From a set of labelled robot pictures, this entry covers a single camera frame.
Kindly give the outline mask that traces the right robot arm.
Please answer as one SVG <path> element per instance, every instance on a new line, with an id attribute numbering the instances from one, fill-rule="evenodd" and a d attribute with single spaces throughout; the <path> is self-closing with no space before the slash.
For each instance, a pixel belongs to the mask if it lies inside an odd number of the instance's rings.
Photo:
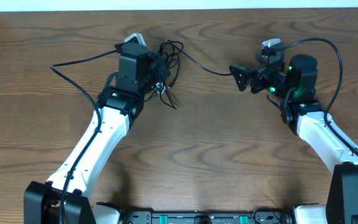
<path id="1" fill-rule="evenodd" d="M 315 98 L 317 60 L 305 54 L 291 58 L 288 70 L 283 54 L 261 60 L 259 67 L 231 65 L 240 91 L 267 90 L 282 99 L 276 104 L 283 122 L 307 142 L 332 174 L 325 204 L 299 205 L 282 223 L 358 223 L 358 145 L 335 124 Z"/>

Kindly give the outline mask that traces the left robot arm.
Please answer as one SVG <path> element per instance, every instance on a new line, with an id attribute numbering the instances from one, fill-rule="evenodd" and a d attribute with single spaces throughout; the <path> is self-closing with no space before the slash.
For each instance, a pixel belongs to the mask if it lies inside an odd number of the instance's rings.
<path id="1" fill-rule="evenodd" d="M 90 204 L 99 175 L 114 148 L 144 107 L 145 95 L 170 72 L 161 51 L 135 42 L 117 44 L 119 69 L 110 74 L 91 104 L 93 117 L 65 162 L 46 183 L 33 181 L 24 193 L 25 223 L 119 223 L 109 203 Z"/>

